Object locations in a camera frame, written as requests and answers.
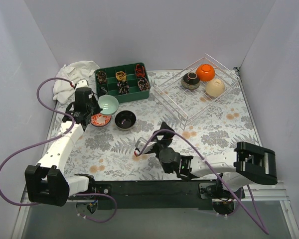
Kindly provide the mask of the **white orange floral bowl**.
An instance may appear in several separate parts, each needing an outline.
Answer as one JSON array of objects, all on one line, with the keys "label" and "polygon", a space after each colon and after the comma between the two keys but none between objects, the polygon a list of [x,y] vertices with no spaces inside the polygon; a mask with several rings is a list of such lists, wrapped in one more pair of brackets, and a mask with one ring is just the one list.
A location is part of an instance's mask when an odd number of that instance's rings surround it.
[{"label": "white orange floral bowl", "polygon": [[103,115],[103,114],[96,114],[91,117],[91,124],[95,127],[103,127],[109,124],[111,121],[112,116]]}]

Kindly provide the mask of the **olive brown bowl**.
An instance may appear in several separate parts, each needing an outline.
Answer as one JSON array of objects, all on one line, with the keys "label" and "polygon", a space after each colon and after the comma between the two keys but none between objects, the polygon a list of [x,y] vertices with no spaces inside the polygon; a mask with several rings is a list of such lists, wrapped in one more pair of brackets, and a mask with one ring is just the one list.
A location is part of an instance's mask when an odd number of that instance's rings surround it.
[{"label": "olive brown bowl", "polygon": [[130,130],[136,123],[136,115],[131,111],[121,111],[115,116],[115,125],[120,130]]}]

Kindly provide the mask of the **beige bowl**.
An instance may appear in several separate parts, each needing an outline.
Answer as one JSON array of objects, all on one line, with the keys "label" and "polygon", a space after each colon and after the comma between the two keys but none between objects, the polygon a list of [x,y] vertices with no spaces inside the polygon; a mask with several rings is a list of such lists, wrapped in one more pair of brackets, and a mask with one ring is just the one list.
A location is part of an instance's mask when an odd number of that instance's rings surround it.
[{"label": "beige bowl", "polygon": [[215,78],[207,83],[205,90],[208,95],[218,97],[225,92],[225,84],[221,79]]}]

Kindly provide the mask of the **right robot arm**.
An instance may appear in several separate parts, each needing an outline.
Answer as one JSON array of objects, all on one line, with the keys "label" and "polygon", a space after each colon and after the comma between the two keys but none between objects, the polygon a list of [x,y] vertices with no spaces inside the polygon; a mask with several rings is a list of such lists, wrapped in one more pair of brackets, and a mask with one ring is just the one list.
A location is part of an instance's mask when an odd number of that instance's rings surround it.
[{"label": "right robot arm", "polygon": [[242,141],[220,154],[185,156],[170,147],[174,135],[174,130],[163,122],[143,150],[156,155],[165,173],[175,173],[184,181],[215,175],[218,181],[215,191],[221,198],[251,183],[276,185],[278,182],[276,154],[271,149]]}]

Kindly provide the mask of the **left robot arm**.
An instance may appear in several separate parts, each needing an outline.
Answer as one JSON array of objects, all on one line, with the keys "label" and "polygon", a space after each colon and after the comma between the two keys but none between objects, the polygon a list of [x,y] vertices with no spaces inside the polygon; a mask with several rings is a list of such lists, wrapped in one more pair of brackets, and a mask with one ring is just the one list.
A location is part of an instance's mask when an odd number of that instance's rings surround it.
[{"label": "left robot arm", "polygon": [[58,139],[53,141],[46,154],[35,166],[25,170],[25,181],[29,200],[63,206],[69,197],[80,193],[85,199],[95,196],[96,187],[91,184],[91,176],[77,174],[64,176],[64,168],[75,143],[83,135],[91,122],[92,115],[101,111],[91,88],[75,90],[75,100],[66,108]]}]

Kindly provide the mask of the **dark patterned rolled sock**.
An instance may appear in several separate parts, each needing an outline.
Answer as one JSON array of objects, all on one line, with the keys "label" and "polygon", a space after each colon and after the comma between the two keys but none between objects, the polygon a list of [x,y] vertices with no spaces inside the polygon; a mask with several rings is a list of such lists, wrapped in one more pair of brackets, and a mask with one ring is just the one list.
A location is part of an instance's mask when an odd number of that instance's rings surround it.
[{"label": "dark patterned rolled sock", "polygon": [[105,71],[98,71],[96,73],[96,78],[99,84],[104,84],[107,82],[107,75]]}]

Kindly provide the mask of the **black floral rolled sock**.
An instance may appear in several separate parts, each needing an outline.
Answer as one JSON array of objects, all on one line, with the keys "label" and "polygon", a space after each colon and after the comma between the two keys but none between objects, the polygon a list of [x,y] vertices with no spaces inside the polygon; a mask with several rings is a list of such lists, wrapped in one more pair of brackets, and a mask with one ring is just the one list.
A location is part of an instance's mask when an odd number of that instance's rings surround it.
[{"label": "black floral rolled sock", "polygon": [[118,81],[118,92],[119,95],[124,95],[129,93],[129,85],[127,81]]}]

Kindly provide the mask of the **yellow rolled sock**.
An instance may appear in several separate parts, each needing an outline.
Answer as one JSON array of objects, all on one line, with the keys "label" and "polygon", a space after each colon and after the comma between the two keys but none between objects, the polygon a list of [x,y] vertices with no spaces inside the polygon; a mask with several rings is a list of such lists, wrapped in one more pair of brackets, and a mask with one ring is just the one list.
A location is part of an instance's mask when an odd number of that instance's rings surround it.
[{"label": "yellow rolled sock", "polygon": [[125,81],[127,79],[127,75],[124,71],[118,71],[116,72],[116,79],[118,81]]}]

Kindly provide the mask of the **green plastic organizer tray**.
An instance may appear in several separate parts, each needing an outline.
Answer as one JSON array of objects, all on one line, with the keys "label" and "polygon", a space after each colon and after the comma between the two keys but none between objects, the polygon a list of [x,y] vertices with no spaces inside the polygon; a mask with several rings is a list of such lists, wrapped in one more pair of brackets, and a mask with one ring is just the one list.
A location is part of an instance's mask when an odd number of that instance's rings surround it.
[{"label": "green plastic organizer tray", "polygon": [[150,81],[144,63],[100,68],[94,72],[97,96],[110,95],[119,103],[147,99]]}]

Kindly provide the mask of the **floral table mat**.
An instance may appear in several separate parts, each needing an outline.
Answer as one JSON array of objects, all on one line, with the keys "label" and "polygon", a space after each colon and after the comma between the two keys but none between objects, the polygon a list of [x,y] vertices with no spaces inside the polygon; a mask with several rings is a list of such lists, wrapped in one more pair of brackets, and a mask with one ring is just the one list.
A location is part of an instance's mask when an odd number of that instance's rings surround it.
[{"label": "floral table mat", "polygon": [[[118,101],[110,95],[95,98],[87,82],[69,83],[74,89],[74,101],[66,108],[61,124],[61,132],[51,139],[52,145],[39,160],[44,169],[56,167],[64,171],[65,163],[80,136],[83,135],[91,117],[101,113],[111,115],[118,109]],[[182,156],[170,147],[176,135],[166,123],[153,133],[149,140],[140,138],[136,142],[135,156],[155,154],[165,173],[175,173],[182,180],[203,178],[209,174],[231,180],[246,180],[263,185],[274,184],[276,176],[275,154],[272,150],[238,142],[233,151],[207,157]]]}]

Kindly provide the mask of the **pink rose rolled sock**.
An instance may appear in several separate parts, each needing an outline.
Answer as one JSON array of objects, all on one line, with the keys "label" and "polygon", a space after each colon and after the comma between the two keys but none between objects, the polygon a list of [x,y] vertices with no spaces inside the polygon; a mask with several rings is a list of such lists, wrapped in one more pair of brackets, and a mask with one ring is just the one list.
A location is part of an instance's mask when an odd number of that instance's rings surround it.
[{"label": "pink rose rolled sock", "polygon": [[142,77],[138,79],[138,87],[139,90],[142,91],[147,91],[150,89],[150,83],[146,77]]}]

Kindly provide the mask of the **black patterned bowl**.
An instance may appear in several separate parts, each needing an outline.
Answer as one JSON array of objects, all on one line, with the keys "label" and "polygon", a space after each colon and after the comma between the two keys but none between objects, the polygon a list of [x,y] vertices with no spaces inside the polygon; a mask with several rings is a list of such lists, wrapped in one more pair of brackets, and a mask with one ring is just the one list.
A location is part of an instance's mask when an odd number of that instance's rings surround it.
[{"label": "black patterned bowl", "polygon": [[196,73],[190,72],[183,76],[181,84],[188,90],[195,90],[200,86],[200,79]]}]

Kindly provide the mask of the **orange black rolled sock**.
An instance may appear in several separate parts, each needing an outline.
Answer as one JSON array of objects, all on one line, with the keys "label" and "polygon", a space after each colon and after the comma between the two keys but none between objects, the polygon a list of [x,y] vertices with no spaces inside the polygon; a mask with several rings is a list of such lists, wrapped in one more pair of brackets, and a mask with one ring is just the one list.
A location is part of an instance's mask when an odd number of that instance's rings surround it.
[{"label": "orange black rolled sock", "polygon": [[143,78],[145,76],[145,68],[144,65],[137,64],[135,67],[135,75],[137,78]]}]

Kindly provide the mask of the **aluminium frame rail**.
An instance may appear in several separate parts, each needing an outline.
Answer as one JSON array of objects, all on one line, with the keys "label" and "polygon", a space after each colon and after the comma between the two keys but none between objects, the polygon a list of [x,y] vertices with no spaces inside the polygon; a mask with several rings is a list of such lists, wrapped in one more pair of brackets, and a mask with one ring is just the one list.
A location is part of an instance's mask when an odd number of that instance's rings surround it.
[{"label": "aluminium frame rail", "polygon": [[83,185],[68,182],[57,186],[48,186],[46,181],[40,180],[38,185],[30,184],[27,187],[27,193],[30,201],[51,205],[62,205],[67,198],[100,199],[102,195],[112,196],[115,199],[130,197],[156,201],[188,200],[192,202],[202,200],[199,184],[208,185],[213,181],[219,180],[95,181],[88,179],[88,182]]}]

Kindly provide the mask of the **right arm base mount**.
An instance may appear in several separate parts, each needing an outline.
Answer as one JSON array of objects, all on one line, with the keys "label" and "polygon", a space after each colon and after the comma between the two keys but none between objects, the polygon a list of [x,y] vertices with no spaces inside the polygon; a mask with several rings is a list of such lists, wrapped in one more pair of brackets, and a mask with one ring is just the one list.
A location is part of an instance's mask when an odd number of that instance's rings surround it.
[{"label": "right arm base mount", "polygon": [[228,217],[236,213],[240,205],[232,194],[222,186],[219,181],[213,181],[208,185],[200,183],[199,192],[201,199],[211,200],[213,210],[217,215]]}]

